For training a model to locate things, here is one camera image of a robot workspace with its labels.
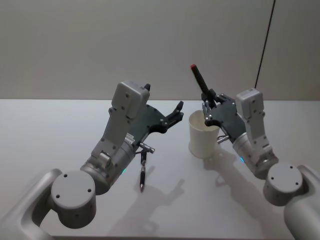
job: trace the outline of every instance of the cylindrical joint housing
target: cylindrical joint housing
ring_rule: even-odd
[[[258,179],[265,180],[271,166],[279,160],[271,152],[268,156],[258,156],[249,142],[247,133],[243,133],[233,143],[233,149],[243,159],[244,163]]]
[[[275,206],[285,206],[302,186],[300,171],[288,163],[273,165],[263,187],[265,199]]]
[[[124,141],[111,157],[106,168],[103,168],[96,158],[90,157],[80,169],[91,175],[95,183],[96,194],[101,195],[111,188],[135,155],[134,148]]]
[[[51,198],[53,210],[68,228],[83,228],[96,215],[95,182],[84,171],[61,174],[52,184]]]
[[[296,240],[316,240],[320,236],[320,176],[312,168],[297,167],[303,187],[284,208],[284,222]]]

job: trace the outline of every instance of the cup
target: cup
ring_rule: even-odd
[[[199,159],[206,159],[213,155],[217,144],[219,127],[206,126],[202,110],[193,112],[189,117],[190,152]]]

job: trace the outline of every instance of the pen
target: pen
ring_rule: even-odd
[[[141,151],[141,172],[140,172],[140,192],[142,193],[145,189],[146,180],[146,162],[147,162],[147,151]]]

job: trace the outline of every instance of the white table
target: white table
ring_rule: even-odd
[[[169,114],[178,101],[149,101]],[[0,213],[43,169],[77,170],[105,129],[109,100],[0,100]],[[185,101],[183,121],[146,143],[150,173],[140,193],[140,156],[111,190],[96,199],[88,226],[64,227],[51,211],[41,227],[55,236],[148,236],[179,238],[292,239],[283,207],[262,195],[264,182],[248,170],[230,142],[212,160],[188,150],[189,115],[200,101]],[[320,102],[266,101],[265,129],[280,161],[320,172]]]

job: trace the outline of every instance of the white wall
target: white wall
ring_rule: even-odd
[[[271,0],[1,0],[0,98],[199,99],[189,70],[235,96],[253,87]]]
[[[276,1],[257,88],[265,99],[320,100],[320,1]]]

